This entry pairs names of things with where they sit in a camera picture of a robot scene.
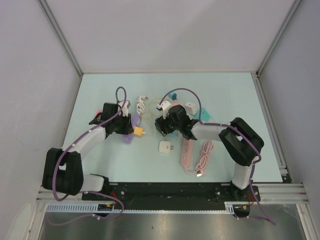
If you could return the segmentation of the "pink cube socket adapter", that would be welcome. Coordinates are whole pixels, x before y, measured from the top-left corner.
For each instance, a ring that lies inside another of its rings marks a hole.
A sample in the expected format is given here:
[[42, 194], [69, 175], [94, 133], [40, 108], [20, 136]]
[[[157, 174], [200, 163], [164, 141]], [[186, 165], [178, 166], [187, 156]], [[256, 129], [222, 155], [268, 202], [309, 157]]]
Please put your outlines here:
[[182, 103], [180, 103], [180, 102], [173, 102], [171, 105], [172, 105], [173, 107], [174, 107], [174, 106], [178, 106], [178, 105], [182, 106]]

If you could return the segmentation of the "teal power strip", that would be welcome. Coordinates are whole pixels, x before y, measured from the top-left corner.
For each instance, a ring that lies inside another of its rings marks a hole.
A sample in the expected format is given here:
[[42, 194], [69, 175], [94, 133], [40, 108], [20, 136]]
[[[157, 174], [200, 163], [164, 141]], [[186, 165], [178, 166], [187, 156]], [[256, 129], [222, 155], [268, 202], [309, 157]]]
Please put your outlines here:
[[211, 115], [207, 112], [207, 110], [204, 107], [197, 111], [194, 119], [200, 120], [203, 123], [208, 123], [212, 121]]

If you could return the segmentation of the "pink power strip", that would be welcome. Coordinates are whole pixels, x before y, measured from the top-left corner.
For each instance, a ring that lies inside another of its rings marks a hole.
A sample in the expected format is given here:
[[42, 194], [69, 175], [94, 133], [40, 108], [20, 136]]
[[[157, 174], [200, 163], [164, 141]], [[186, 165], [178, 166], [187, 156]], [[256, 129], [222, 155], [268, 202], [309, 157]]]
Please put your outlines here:
[[181, 148], [181, 157], [180, 157], [180, 166], [181, 167], [190, 167], [192, 163], [192, 154], [193, 154], [193, 140], [186, 140], [185, 138], [182, 141]]

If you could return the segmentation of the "white charger plug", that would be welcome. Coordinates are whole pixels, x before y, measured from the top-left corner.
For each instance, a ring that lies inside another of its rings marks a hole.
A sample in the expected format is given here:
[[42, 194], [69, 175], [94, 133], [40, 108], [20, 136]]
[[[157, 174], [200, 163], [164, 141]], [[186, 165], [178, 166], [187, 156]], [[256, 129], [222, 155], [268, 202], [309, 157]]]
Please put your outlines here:
[[171, 145], [170, 141], [162, 140], [159, 142], [158, 151], [161, 154], [169, 154], [173, 149], [174, 147]]

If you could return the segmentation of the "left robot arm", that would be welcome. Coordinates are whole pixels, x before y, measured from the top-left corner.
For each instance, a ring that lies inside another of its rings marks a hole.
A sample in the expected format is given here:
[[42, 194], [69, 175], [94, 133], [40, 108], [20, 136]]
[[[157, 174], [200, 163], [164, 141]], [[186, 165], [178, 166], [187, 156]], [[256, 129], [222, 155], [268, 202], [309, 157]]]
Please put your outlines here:
[[128, 108], [130, 101], [104, 103], [101, 112], [89, 122], [91, 128], [69, 146], [51, 148], [45, 159], [42, 187], [47, 190], [75, 196], [93, 192], [100, 200], [110, 196], [107, 177], [84, 173], [83, 160], [86, 155], [109, 135], [129, 135], [134, 129]]

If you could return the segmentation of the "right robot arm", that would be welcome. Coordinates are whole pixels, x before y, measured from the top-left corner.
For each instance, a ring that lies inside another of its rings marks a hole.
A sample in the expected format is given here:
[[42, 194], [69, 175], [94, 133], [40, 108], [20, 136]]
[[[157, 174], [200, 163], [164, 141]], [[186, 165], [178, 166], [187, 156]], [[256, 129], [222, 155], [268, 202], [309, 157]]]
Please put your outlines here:
[[242, 201], [249, 194], [255, 163], [261, 161], [263, 139], [240, 117], [230, 124], [202, 122], [191, 119], [185, 108], [168, 101], [156, 107], [162, 116], [155, 120], [155, 128], [163, 136], [178, 131], [187, 141], [211, 140], [221, 142], [235, 162], [230, 194]]

